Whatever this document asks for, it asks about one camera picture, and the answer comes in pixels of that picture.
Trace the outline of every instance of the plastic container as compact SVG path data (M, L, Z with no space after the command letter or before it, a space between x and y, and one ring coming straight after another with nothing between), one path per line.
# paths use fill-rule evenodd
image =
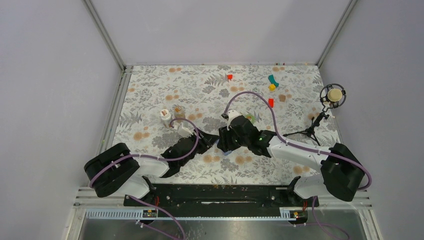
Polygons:
M175 118L181 118L181 119L185 119L186 118L186 111L184 110L184 107L182 106L176 106L173 109L173 115Z
M163 109L160 111L160 118L162 119L163 125L165 125L165 127L172 128L171 126L172 115L170 111L168 111L168 109Z

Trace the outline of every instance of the gray wall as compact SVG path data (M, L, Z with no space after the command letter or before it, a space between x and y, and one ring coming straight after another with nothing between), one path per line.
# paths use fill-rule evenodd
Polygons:
M0 239L57 240L119 70L82 1L0 6Z
M325 83L347 90L336 119L373 176L385 240L422 239L423 9L422 0L359 1L321 69Z
M93 0L133 64L315 63L349 0Z

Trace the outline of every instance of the green object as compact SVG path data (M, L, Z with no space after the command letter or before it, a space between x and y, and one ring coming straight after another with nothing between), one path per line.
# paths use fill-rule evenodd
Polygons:
M269 82L271 82L272 84L275 85L275 87L278 87L280 84L278 82L276 82L276 80L274 79L274 75L269 75L268 76L268 80Z
M249 121L254 124L256 122L256 117L252 114L246 114L244 115L245 118L249 119Z

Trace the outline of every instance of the cable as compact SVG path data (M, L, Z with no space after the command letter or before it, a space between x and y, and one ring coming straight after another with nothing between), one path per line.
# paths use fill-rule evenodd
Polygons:
M349 235L349 233L346 231L346 230L344 230L343 228L341 228L341 227L339 227L339 226L336 226L336 225L333 225L333 224L328 224L328 223L320 223L320 221L318 221L318 219L317 219L317 217L315 216L315 201L317 200L317 196L314 196L313 197L313 200L312 200L312 215L313 215L313 218L315 219L315 222L316 222L316 224L324 231L324 233L326 233L328 236L330 236L330 237L332 237L332 238L334 238L334 239L337 239L337 240L350 240L351 239L351 236ZM347 238L346 239L344 239L344 238L339 238L339 237L336 237L335 235L333 235L331 232L329 232L329 231L327 231L323 226L327 226L327 227L331 227L331 228L335 228L335 229L338 229L338 230L340 230L342 233L344 233L346 236L347 236Z
M90 188L93 188L93 183L104 173L104 172L106 172L108 169L110 169L111 167L113 167L113 166L115 166L116 164L119 164L120 162L122 162L123 160L125 160L125 159L128 159L128 158L137 158L137 157L140 157L140 158L147 158L147 159L154 159L154 160L159 160L159 161L166 161L166 162L170 162L170 161L178 161L178 160L181 160L181 159L184 159L185 157L187 157L187 156L189 156L190 154L192 154L192 152L196 149L196 147L198 146L198 143L199 143L199 139L200 139L200 135L199 135L199 130L198 130L198 128L196 127L196 125L192 122L192 121L190 121L190 120L188 120L188 119L185 119L185 118L174 118L174 119L172 119L171 120L171 122L169 122L169 124L172 124L174 121L176 121L176 120L183 120L183 121L186 121L186 122L188 122L189 124L191 124L192 126L193 126L193 128L194 128L194 131L196 132L196 141L194 142L194 146L193 146L193 148L186 154L186 155L184 155L184 156L180 156L180 157L177 157L177 158L162 158L162 157L156 157L156 156L152 156L152 155L139 155L139 154L129 154L129 155L125 155L125 156L123 156L123 157L121 157L121 158L119 158L118 160L116 160L116 161L114 161L114 162L112 162L112 163L110 163L109 165L107 165L106 167L104 167L102 170L100 170L96 175L94 175L94 177L91 179L91 181L90 181L90 183L88 184L88 186L90 187Z
M272 121L274 123L275 134L278 137L278 139L280 139L283 143L286 144L287 141L278 132L276 115L274 113L273 108L269 105L269 103L267 102L267 100L265 100L261 95L259 95L256 92L253 92L253 91L242 91L242 92L239 92L236 95L234 95L229 100L228 104L226 105L225 110L224 110L224 114L227 114L228 109L230 108L230 105L234 101L234 99L236 99L238 96L240 96L242 94L253 94L253 95L257 96L258 98L260 98L268 106L269 110L271 111ZM351 159L349 159L347 157L340 156L340 155L337 155L335 153L327 152L327 151L321 151L321 152L319 152L318 149L304 147L304 146L297 145L297 144L292 143L292 142L289 142L288 145L290 145L292 147L295 147L295 148L298 148L298 149L301 149L301 150L304 150L304 151L308 151L308 152L312 152L312 153L320 153L320 154L328 155L328 156L331 156L331 157L335 157L335 158L338 158L340 160L343 160L345 162L348 162L348 163L350 163L350 164L358 167L359 169L361 169L365 173L366 177L368 178L368 182L366 183L366 185L364 185L362 187L359 187L358 190L365 190L365 189L367 189L371 185L371 183L373 182L373 180L371 178L370 172L367 169L365 169L365 167L363 167L361 164L359 164L359 163L357 163L357 162L355 162L355 161L353 161L353 160L351 160Z
M186 232L184 232L184 229L183 229L183 227L181 226L181 224L180 224L180 222L174 217L174 216L172 216L171 215L171 213L169 213L168 211L166 211L165 209L163 209L163 208L161 208L161 207L158 207L158 206L155 206L155 205L152 205L152 204L150 204L150 203L147 203L147 202L145 202L145 201L142 201L142 200L140 200L140 199L138 199L138 198L136 198L136 197L134 197L134 196L129 196L131 199L133 199L133 200L135 200L135 201L137 201L137 202L139 202L139 203L141 203L141 204L144 204L144 205L146 205L146 206L149 206L149 207L152 207L152 208L155 208L155 209L158 209L158 210L160 210L160 211L162 211L162 212L164 212L166 215L168 215L170 218L172 218L172 220L177 224L177 226L179 227L179 229L181 230L181 233L182 233L182 238L177 238L177 237L174 237L174 236L172 236L172 235L169 235L168 233L166 233L166 232L164 232L164 231L162 231L162 230L159 230L159 229L157 229L157 228L155 228L155 227L152 227L152 226L149 226L148 224L142 224L142 226L143 227L147 227L147 228L149 228L149 229L151 229L151 230L154 230L154 231L156 231L156 232L159 232L159 233L161 233L161 234L163 234L163 235L165 235L165 236L167 236L167 237L169 237L169 238L172 238L172 239L174 239L174 240L185 240L186 238L187 238L187 236L186 236Z

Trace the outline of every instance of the table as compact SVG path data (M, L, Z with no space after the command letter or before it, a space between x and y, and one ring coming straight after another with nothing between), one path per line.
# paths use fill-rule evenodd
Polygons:
M232 74L228 81L226 75ZM269 75L279 86L270 91ZM221 117L228 101L243 91L273 98L278 131L281 134L303 130L322 109L319 93L323 88L317 66L312 65L149 65L134 66L123 102L113 144L126 143L132 152L158 156L181 137L166 128L160 110L180 105L186 117L206 133L218 135L226 126ZM273 131L272 116L256 96L239 96L231 105L250 116L259 130ZM340 142L337 126L330 117L316 129L322 146ZM303 135L290 139L314 144ZM256 156L245 147L224 154L216 148L190 160L169 178L149 177L152 183L173 184L255 184L286 185L296 176L317 174L307 166L285 159Z

